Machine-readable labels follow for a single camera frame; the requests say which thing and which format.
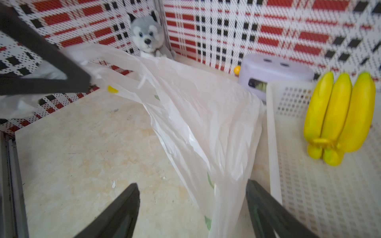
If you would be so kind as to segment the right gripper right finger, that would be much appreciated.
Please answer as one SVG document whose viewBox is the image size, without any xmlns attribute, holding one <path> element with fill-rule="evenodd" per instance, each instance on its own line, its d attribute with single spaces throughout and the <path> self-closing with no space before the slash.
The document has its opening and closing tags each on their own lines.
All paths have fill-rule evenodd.
<svg viewBox="0 0 381 238">
<path fill-rule="evenodd" d="M 257 238 L 316 238 L 257 181 L 246 186 L 248 209 Z"/>
</svg>

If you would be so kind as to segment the yellow banana bunch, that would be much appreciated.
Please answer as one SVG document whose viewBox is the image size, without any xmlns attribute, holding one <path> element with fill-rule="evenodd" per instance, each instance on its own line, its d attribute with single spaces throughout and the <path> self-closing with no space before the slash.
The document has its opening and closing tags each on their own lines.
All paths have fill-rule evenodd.
<svg viewBox="0 0 381 238">
<path fill-rule="evenodd" d="M 339 166 L 346 153 L 362 147 L 375 103 L 376 85 L 368 72 L 362 72 L 355 83 L 347 73 L 338 79 L 326 73 L 313 91 L 304 123 L 308 155 Z"/>
</svg>

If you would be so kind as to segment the white plastic bag lemon print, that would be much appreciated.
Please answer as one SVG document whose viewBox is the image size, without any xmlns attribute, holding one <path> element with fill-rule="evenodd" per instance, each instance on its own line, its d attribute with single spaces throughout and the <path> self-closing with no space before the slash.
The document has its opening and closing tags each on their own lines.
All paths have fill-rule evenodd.
<svg viewBox="0 0 381 238">
<path fill-rule="evenodd" d="M 100 89 L 16 133 L 31 238 L 78 235 L 132 183 L 135 238 L 246 238 L 244 201 L 266 119 L 227 77 L 80 44 Z"/>
</svg>

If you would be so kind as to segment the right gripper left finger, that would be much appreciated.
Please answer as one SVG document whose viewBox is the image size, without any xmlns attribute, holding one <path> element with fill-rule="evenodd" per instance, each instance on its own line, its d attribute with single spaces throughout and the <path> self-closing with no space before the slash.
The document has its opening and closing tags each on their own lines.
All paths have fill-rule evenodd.
<svg viewBox="0 0 381 238">
<path fill-rule="evenodd" d="M 140 191 L 130 184 L 77 238 L 131 238 L 140 208 Z"/>
</svg>

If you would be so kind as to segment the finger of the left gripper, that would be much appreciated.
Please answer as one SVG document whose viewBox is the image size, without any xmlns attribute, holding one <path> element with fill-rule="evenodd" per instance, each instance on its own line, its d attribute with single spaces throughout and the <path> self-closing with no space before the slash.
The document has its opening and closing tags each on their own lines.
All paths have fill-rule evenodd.
<svg viewBox="0 0 381 238">
<path fill-rule="evenodd" d="M 1 4 L 1 31 L 60 70 L 66 79 L 21 78 L 1 75 L 1 95 L 28 95 L 86 92 L 91 75 L 61 53 Z"/>
</svg>

